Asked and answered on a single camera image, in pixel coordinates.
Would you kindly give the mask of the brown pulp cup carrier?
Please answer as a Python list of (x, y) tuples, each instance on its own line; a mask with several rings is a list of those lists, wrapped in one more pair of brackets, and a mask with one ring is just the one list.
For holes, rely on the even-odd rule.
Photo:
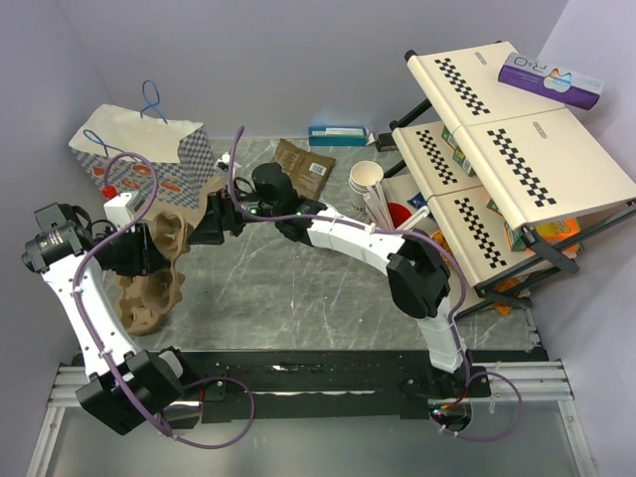
[(175, 263), (181, 255), (190, 251), (188, 239), (193, 230), (193, 226), (179, 213), (160, 212), (151, 221), (153, 242), (170, 263)]

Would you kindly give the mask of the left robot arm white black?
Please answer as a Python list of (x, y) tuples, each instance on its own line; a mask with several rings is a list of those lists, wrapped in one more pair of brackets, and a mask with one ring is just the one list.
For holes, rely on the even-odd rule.
[(22, 260), (58, 297), (81, 348), (87, 384), (79, 405), (120, 435), (143, 421), (173, 434), (163, 411), (189, 397), (197, 376), (179, 352), (141, 350), (125, 331), (103, 287), (102, 274), (147, 276), (168, 261), (145, 225), (95, 238), (84, 209), (52, 203), (36, 211), (39, 233), (26, 242)]

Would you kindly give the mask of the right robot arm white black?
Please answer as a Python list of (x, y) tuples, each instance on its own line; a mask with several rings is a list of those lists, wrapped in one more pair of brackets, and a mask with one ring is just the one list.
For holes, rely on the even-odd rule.
[(435, 387), (456, 396), (469, 382), (466, 346), (451, 320), (451, 273), (439, 246), (402, 231), (377, 230), (324, 203), (300, 196), (277, 163), (257, 166), (245, 193), (236, 179), (209, 194), (191, 244), (221, 244), (245, 225), (270, 222), (287, 239), (329, 249), (365, 263), (388, 280), (397, 308), (418, 322)]

